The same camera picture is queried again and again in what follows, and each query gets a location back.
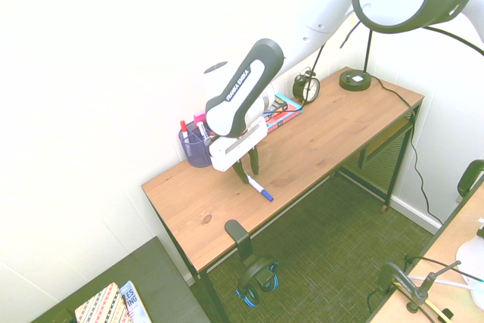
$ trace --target red marker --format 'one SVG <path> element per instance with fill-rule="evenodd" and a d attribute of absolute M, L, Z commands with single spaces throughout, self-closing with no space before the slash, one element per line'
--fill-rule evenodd
<path fill-rule="evenodd" d="M 185 144 L 185 150 L 187 152 L 187 157 L 191 157 L 190 142 L 188 141 L 188 130 L 185 121 L 180 122 L 181 134 L 183 135 L 183 143 Z"/>

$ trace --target black metal desk leg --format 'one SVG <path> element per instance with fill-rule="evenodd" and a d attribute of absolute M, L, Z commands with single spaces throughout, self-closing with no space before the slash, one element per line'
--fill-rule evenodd
<path fill-rule="evenodd" d="M 216 310 L 219 314 L 220 319 L 224 323 L 230 323 L 224 306 L 222 305 L 222 302 L 220 301 L 219 296 L 217 295 L 217 292 L 213 287 L 212 281 L 210 280 L 209 275 L 206 273 L 205 270 L 200 272 L 200 280 L 202 281 L 206 294 L 210 298 L 210 302 L 212 303 L 214 310 Z"/>
<path fill-rule="evenodd" d="M 403 138 L 402 147 L 400 148 L 399 158 L 396 161 L 395 169 L 393 171 L 393 176 L 390 181 L 390 185 L 388 187 L 388 192 L 385 197 L 385 202 L 382 207 L 382 212 L 385 212 L 388 206 L 390 205 L 390 200 L 392 198 L 393 188 L 395 187 L 396 179 L 399 176 L 400 168 L 402 167 L 403 157 L 405 156 L 405 152 L 407 151 L 408 145 L 411 143 L 410 138 L 415 133 L 415 120 L 417 119 L 418 111 L 420 110 L 420 105 L 414 108 L 413 115 L 410 116 L 413 126 L 405 133 L 405 137 Z"/>

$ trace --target book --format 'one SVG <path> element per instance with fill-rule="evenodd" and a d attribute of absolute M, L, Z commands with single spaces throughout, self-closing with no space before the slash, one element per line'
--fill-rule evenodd
<path fill-rule="evenodd" d="M 277 128 L 283 126 L 288 121 L 292 120 L 300 113 L 302 113 L 302 106 L 286 98 L 284 95 L 277 93 L 276 96 L 287 103 L 287 109 L 283 113 L 274 113 L 274 116 L 266 120 L 268 133 L 273 132 Z"/>
<path fill-rule="evenodd" d="M 265 121 L 267 121 L 271 119 L 274 115 L 277 115 L 281 111 L 285 110 L 287 110 L 287 102 L 279 97 L 278 94 L 276 94 L 274 102 L 269 107 L 269 109 L 264 112 L 264 119 Z"/>
<path fill-rule="evenodd" d="M 123 296 L 116 283 L 111 283 L 75 311 L 78 323 L 132 323 Z"/>
<path fill-rule="evenodd" d="M 148 312 L 139 297 L 135 285 L 131 281 L 128 281 L 121 287 L 121 294 L 126 301 L 132 323 L 151 323 Z"/>

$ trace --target wooden desk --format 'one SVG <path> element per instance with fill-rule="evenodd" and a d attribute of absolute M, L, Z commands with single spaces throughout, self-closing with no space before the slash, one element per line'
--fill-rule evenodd
<path fill-rule="evenodd" d="M 425 257 L 434 259 L 446 264 L 452 264 L 458 248 L 466 241 L 476 236 L 481 224 L 477 219 L 484 217 L 484 184 L 476 188 L 473 195 L 465 202 L 461 209 L 456 210 L 450 223 L 439 231 L 439 235 L 430 242 L 430 248 Z M 412 270 L 410 275 L 426 277 L 429 272 L 437 272 L 442 269 L 434 263 L 420 261 Z M 466 284 L 460 274 L 446 272 L 439 276 L 441 280 L 449 280 L 456 283 Z M 465 289 L 447 285 L 434 284 L 429 291 L 429 301 L 440 310 L 450 309 L 454 313 L 453 323 L 474 323 L 484 321 L 484 310 L 481 310 L 472 300 L 470 292 Z M 428 322 L 429 320 L 422 312 L 411 314 L 406 309 L 408 300 L 398 291 L 377 310 L 371 317 L 371 323 L 412 323 Z M 427 307 L 423 306 L 432 319 L 437 321 L 437 315 Z"/>
<path fill-rule="evenodd" d="M 344 70 L 322 80 L 318 99 L 258 144 L 256 180 L 273 202 L 231 170 L 197 169 L 187 161 L 143 185 L 194 277 L 235 246 L 224 230 L 229 219 L 253 233 L 408 113 L 407 106 L 376 80 L 363 92 L 342 89 L 339 75 Z M 385 85 L 413 108 L 420 106 L 422 95 Z M 243 163 L 248 172 L 248 160 Z M 206 287 L 216 301 L 209 281 Z"/>

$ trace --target black alarm clock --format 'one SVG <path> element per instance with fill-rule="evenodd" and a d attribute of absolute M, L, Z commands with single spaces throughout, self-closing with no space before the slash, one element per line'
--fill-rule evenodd
<path fill-rule="evenodd" d="M 307 70 L 303 74 L 299 74 L 294 79 L 293 94 L 299 101 L 304 104 L 313 102 L 319 95 L 319 81 L 314 76 L 316 73 Z"/>

